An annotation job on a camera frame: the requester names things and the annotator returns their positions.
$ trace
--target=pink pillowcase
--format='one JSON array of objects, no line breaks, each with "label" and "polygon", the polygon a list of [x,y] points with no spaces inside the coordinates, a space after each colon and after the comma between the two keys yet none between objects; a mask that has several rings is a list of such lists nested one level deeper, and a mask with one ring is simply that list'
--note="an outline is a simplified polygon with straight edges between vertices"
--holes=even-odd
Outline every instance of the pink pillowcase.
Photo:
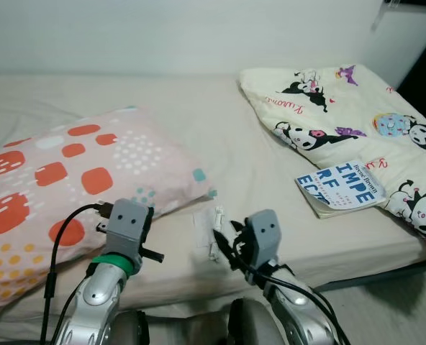
[{"label": "pink pillowcase", "polygon": [[[0,307],[40,284],[55,236],[78,207],[131,198],[167,213],[210,183],[181,147],[135,107],[60,126],[0,149]],[[104,244],[89,210],[66,229],[58,263]]]}]

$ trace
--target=wire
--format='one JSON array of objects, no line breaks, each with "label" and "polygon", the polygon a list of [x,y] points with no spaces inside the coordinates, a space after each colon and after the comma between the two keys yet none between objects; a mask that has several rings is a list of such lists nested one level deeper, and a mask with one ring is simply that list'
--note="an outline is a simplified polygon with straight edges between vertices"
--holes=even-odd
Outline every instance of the wire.
[{"label": "wire", "polygon": [[[291,270],[291,268],[287,265],[287,264],[283,264],[283,265],[281,265],[280,266],[280,268],[285,268],[286,270],[288,270],[292,275],[295,275],[294,273],[293,273],[293,271]],[[309,287],[309,289],[311,289],[312,290],[312,292],[314,293],[314,295],[316,295],[318,298],[320,298],[322,301],[323,301],[323,303],[325,303],[325,305],[328,307],[328,309],[330,310],[330,313],[332,314],[332,316],[333,316],[333,318],[335,318],[335,320],[337,321],[337,318],[336,318],[336,313],[335,313],[335,310],[333,309],[333,307],[332,307],[332,305],[330,304],[330,302],[328,301],[328,299],[327,298],[325,298],[325,296],[324,295],[322,295],[321,293],[319,293],[317,290],[315,290],[314,288],[312,288],[312,287]]]},{"label": "wire", "polygon": [[81,286],[81,284],[83,283],[85,279],[86,277],[82,279],[82,281],[76,286],[74,291],[69,295],[68,299],[64,303],[63,309],[60,314],[60,318],[58,319],[58,323],[56,324],[56,327],[55,327],[55,333],[53,333],[52,340],[50,340],[50,345],[55,345],[56,339],[61,330],[61,325],[63,324],[63,320],[66,315],[66,311],[68,311],[69,305],[71,304],[72,299],[74,299],[74,296],[76,295],[78,287]]},{"label": "wire", "polygon": [[337,321],[337,318],[336,318],[336,313],[335,313],[335,310],[333,309],[333,307],[332,307],[332,305],[330,304],[330,302],[328,302],[328,299],[327,298],[325,298],[325,296],[324,295],[322,295],[321,293],[319,293],[317,290],[314,290],[314,289],[312,289],[311,288],[311,290],[312,290],[312,292],[318,297],[318,298],[320,298],[322,301],[323,301],[323,303],[325,303],[325,305],[328,307],[328,309],[330,310],[330,313],[331,313],[331,315],[333,316],[333,318]]},{"label": "wire", "polygon": [[250,265],[248,265],[247,263],[245,263],[242,259],[242,257],[239,255],[239,252],[237,250],[237,246],[238,246],[238,241],[235,241],[233,246],[232,246],[232,250],[234,252],[234,255],[236,256],[237,260],[239,261],[239,263],[248,271],[253,273],[254,275],[256,275],[257,277],[260,277],[261,279],[267,280],[269,282],[272,282],[276,285],[280,285],[284,288],[288,288],[294,291],[297,291],[298,293],[301,293],[302,295],[304,295],[305,297],[309,298],[328,318],[328,320],[330,320],[331,324],[335,327],[336,329],[336,333],[338,334],[338,336],[340,337],[341,340],[341,344],[344,345],[350,345],[349,339],[348,337],[345,335],[344,330],[341,328],[341,325],[337,322],[336,316],[335,316],[335,312],[334,310],[331,308],[331,310],[328,310],[323,304],[322,302],[320,302],[320,300],[318,300],[316,297],[313,296],[313,294],[311,294],[310,292],[306,291],[305,289],[291,284],[290,282],[285,282],[283,280],[280,279],[276,279],[273,277],[269,277],[267,275],[263,275],[261,273],[259,273],[259,271],[255,270],[254,268],[252,268]]},{"label": "wire", "polygon": [[50,271],[47,276],[47,282],[45,283],[45,293],[44,293],[45,305],[43,309],[42,331],[40,332],[40,345],[45,345],[45,342],[47,340],[48,316],[50,315],[50,300],[55,294],[55,285],[56,285],[56,255],[58,253],[58,247],[60,246],[61,237],[63,236],[63,233],[68,227],[69,223],[79,213],[84,212],[85,210],[89,210],[90,208],[99,210],[100,207],[101,205],[98,203],[91,203],[91,204],[82,206],[80,208],[77,208],[73,213],[69,215],[68,218],[65,219],[65,221],[60,227],[59,232],[56,234],[55,243],[53,244],[53,250],[52,250]]}]

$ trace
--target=green tape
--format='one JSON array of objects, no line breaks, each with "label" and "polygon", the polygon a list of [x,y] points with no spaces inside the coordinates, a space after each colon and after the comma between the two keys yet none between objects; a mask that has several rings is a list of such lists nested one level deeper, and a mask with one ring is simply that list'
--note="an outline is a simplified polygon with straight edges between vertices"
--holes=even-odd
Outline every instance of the green tape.
[{"label": "green tape", "polygon": [[97,264],[111,264],[111,265],[117,266],[118,268],[121,268],[125,272],[125,274],[127,275],[127,278],[133,273],[133,263],[129,261],[126,257],[123,257],[121,255],[117,255],[117,254],[100,255],[99,257],[94,257],[91,262],[94,262]]}]

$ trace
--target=mattress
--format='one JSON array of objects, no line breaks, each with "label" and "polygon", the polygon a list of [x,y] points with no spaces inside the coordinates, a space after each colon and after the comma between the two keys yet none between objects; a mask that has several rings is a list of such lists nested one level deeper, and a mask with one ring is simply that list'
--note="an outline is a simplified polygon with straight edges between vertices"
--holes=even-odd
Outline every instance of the mattress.
[{"label": "mattress", "polygon": [[[239,272],[210,261],[208,248],[196,240],[193,213],[217,204],[236,220],[275,210],[283,232],[279,259],[312,286],[426,259],[426,243],[377,208],[318,219],[294,183],[315,167],[263,128],[235,76],[0,76],[0,145],[131,105],[150,109],[160,126],[197,156],[218,197],[153,223],[146,247],[164,253],[165,261],[144,261],[122,293],[121,308],[189,317],[215,311],[237,295],[257,294]],[[59,314],[88,262],[63,265],[53,314]],[[37,339],[43,303],[39,289],[3,310],[0,341]]]}]

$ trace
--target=pillow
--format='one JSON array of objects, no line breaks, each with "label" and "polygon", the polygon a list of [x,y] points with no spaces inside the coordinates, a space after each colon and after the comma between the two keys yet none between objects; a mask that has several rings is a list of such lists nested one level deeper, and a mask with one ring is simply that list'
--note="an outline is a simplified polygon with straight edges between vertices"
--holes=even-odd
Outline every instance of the pillow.
[{"label": "pillow", "polygon": [[258,118],[320,168],[360,160],[389,195],[380,206],[426,238],[426,118],[362,65],[245,70]]},{"label": "pillow", "polygon": [[[131,198],[172,211],[209,192],[199,164],[135,107],[0,149],[0,307],[45,278],[56,234],[78,207]],[[89,210],[66,229],[58,263],[104,244]]]}]

